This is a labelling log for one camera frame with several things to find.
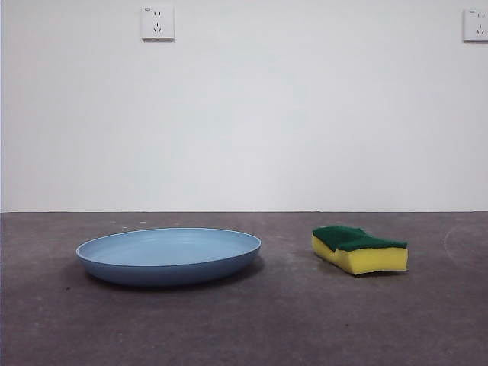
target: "concrete floor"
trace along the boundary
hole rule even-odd
[[[353,277],[310,249],[345,224],[409,242],[406,273]],[[204,226],[262,239],[245,271],[137,289],[88,276],[98,236]],[[2,214],[2,365],[485,365],[488,213]]]

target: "blue plate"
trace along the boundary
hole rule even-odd
[[[196,284],[231,275],[257,256],[261,240],[231,230],[171,228],[131,231],[81,244],[86,271],[130,286]]]

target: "yellow sponge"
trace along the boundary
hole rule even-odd
[[[363,248],[345,251],[335,248],[312,235],[313,251],[328,262],[353,275],[376,271],[406,271],[406,248]]]

